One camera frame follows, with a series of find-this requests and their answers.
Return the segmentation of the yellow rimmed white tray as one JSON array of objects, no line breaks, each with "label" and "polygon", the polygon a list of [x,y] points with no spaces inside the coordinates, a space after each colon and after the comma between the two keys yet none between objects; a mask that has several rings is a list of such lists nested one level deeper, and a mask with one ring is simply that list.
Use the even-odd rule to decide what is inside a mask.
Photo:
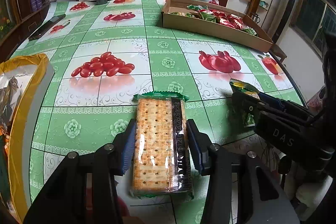
[{"label": "yellow rimmed white tray", "polygon": [[1,75],[21,76],[21,99],[9,126],[1,124],[1,221],[23,223],[31,205],[29,158],[35,124],[54,69],[45,53],[1,63]]}]

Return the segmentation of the small green yellow snack pack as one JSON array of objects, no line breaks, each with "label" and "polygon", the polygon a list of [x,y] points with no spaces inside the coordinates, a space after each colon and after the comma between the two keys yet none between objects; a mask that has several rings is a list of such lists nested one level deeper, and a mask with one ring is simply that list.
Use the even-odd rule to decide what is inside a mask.
[{"label": "small green yellow snack pack", "polygon": [[259,101],[259,90],[249,83],[238,79],[230,79],[232,89],[232,104],[235,111],[240,114],[244,127],[255,126],[255,108]]}]

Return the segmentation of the brown cardboard tray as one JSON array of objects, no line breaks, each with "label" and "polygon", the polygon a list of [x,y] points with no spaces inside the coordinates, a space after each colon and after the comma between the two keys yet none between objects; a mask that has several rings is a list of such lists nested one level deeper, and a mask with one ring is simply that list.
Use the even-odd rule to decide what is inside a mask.
[{"label": "brown cardboard tray", "polygon": [[164,28],[221,38],[268,52],[270,37],[248,15],[195,0],[167,0],[161,11]]}]

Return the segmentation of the green fruit tablecloth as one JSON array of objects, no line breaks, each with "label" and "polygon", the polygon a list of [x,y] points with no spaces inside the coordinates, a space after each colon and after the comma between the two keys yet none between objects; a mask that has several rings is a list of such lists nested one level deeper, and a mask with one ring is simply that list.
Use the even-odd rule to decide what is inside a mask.
[{"label": "green fruit tablecloth", "polygon": [[187,118],[228,151],[254,152],[277,173],[281,153],[253,132],[252,118],[239,123],[230,80],[249,83],[270,96],[303,105],[303,97],[276,58],[232,41],[163,28],[165,0],[58,2],[46,18],[64,15],[42,38],[24,41],[13,53],[44,53],[54,75],[43,93],[28,145],[28,223],[83,223],[79,199],[53,190],[48,179],[64,159],[96,151],[123,132],[136,115],[135,95],[169,91],[188,97]]}]

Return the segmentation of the clear cracker pack green ends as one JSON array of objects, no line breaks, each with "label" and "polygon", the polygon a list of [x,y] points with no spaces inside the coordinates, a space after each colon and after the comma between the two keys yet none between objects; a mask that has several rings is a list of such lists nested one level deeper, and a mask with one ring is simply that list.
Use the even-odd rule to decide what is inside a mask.
[{"label": "clear cracker pack green ends", "polygon": [[185,113],[188,97],[177,92],[134,97],[137,121],[131,192],[153,197],[192,191]]}]

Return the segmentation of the purple bottles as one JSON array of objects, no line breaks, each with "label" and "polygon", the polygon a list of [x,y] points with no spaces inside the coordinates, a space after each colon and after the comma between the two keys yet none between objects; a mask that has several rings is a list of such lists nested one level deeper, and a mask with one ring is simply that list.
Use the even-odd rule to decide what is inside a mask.
[{"label": "purple bottles", "polygon": [[38,11],[42,8],[42,0],[30,0],[30,3],[33,12]]}]

